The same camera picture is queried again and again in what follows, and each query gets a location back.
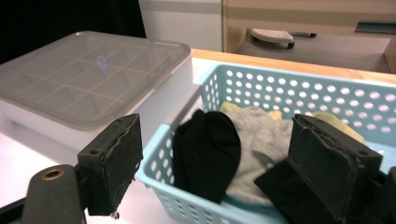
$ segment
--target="wooden edge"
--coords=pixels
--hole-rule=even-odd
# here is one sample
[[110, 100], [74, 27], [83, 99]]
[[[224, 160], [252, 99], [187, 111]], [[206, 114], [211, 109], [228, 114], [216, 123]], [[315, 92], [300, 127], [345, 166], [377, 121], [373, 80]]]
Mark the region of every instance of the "wooden edge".
[[268, 68], [289, 70], [294, 72], [323, 75], [329, 77], [346, 77], [352, 79], [361, 79], [361, 80], [396, 84], [396, 75], [392, 75], [392, 74], [316, 65], [311, 63], [295, 63], [290, 61], [259, 58], [253, 56], [216, 52], [216, 51], [203, 50], [203, 49], [193, 49], [192, 57], [208, 59], [223, 63], [239, 63], [243, 65], [268, 67]]

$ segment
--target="perforated basket wall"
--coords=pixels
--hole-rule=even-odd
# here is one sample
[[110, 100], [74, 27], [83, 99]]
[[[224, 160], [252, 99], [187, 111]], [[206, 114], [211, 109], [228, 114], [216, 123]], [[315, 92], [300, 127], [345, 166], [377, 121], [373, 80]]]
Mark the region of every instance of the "perforated basket wall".
[[[396, 86], [342, 78], [222, 64], [198, 84], [203, 110], [219, 110], [224, 101], [280, 110], [284, 119], [296, 113], [333, 113], [358, 131], [366, 144], [384, 155], [381, 169], [396, 164]], [[173, 132], [163, 125], [145, 149], [137, 177], [152, 187], [165, 210], [191, 223], [287, 223], [274, 208], [241, 209], [227, 201], [211, 203], [172, 186]]]

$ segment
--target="white storage box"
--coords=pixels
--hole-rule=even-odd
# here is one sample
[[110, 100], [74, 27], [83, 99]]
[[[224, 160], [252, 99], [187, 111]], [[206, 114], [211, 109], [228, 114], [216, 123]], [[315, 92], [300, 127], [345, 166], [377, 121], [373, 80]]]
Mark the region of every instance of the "white storage box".
[[192, 85], [187, 45], [81, 32], [1, 64], [0, 109], [78, 151], [139, 113], [145, 145]]

